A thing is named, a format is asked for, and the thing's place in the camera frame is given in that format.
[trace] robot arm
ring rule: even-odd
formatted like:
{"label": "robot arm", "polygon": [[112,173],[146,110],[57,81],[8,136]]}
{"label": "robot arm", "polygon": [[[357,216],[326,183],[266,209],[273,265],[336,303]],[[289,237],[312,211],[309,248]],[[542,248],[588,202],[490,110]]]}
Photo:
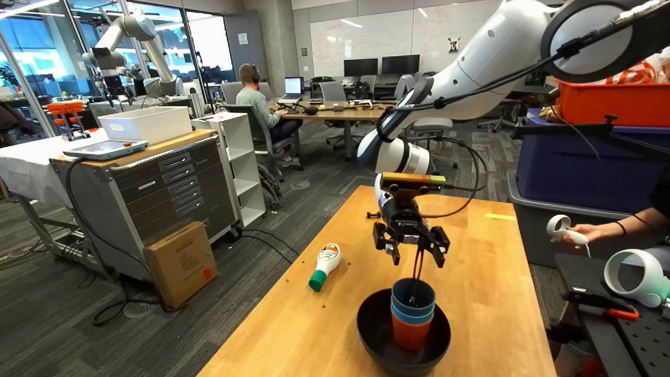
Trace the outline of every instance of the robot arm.
{"label": "robot arm", "polygon": [[97,65],[103,72],[112,73],[112,75],[118,75],[120,70],[126,68],[124,55],[116,53],[116,48],[124,36],[135,37],[142,44],[142,48],[148,53],[148,56],[159,73],[159,79],[144,81],[146,94],[148,96],[176,94],[177,81],[171,75],[171,72],[164,58],[164,48],[161,48],[159,37],[153,30],[153,23],[148,20],[144,20],[142,13],[122,15],[120,20],[116,20],[110,23],[110,28],[105,31],[100,41],[93,48],[93,58],[97,60]]}
{"label": "robot arm", "polygon": [[397,139],[418,111],[476,119],[537,70],[566,81],[608,78],[670,44],[668,20],[670,0],[573,0],[557,13],[536,0],[505,0],[454,63],[379,119],[357,145],[357,161],[375,172],[424,173],[429,152]]}

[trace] metal drawer unit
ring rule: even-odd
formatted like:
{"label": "metal drawer unit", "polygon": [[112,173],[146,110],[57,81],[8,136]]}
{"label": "metal drawer unit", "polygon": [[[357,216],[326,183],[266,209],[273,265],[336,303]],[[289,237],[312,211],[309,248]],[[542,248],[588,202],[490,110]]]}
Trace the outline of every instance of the metal drawer unit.
{"label": "metal drawer unit", "polygon": [[[57,164],[65,179],[68,164]],[[213,243],[240,224],[233,173],[220,139],[208,134],[142,159],[78,166],[72,173],[78,211],[105,266],[150,281],[144,248],[186,223],[206,224]]]}

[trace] green bottle cap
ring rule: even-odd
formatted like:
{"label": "green bottle cap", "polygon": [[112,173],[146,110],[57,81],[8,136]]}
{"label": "green bottle cap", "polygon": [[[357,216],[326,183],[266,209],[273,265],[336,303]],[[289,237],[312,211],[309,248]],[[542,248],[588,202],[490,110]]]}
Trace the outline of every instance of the green bottle cap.
{"label": "green bottle cap", "polygon": [[309,288],[315,291],[320,291],[320,288],[326,282],[329,274],[322,270],[315,270],[315,274],[309,276]]}

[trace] man sitting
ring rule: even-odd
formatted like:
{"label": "man sitting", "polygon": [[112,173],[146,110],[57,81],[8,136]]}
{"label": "man sitting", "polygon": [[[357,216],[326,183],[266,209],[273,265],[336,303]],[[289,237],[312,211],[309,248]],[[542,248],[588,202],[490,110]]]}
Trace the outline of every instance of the man sitting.
{"label": "man sitting", "polygon": [[300,131],[300,119],[281,119],[283,111],[269,111],[266,96],[260,93],[260,73],[254,65],[240,65],[238,79],[242,90],[237,94],[235,105],[252,107],[254,116],[269,128],[273,143],[291,139]]}

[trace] bottle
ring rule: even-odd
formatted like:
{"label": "bottle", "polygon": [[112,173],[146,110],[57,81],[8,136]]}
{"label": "bottle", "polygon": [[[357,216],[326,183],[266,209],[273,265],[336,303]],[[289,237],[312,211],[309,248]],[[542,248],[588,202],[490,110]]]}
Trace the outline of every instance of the bottle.
{"label": "bottle", "polygon": [[329,274],[340,266],[341,250],[336,243],[326,243],[316,257],[316,270],[309,276],[309,288],[320,291]]}

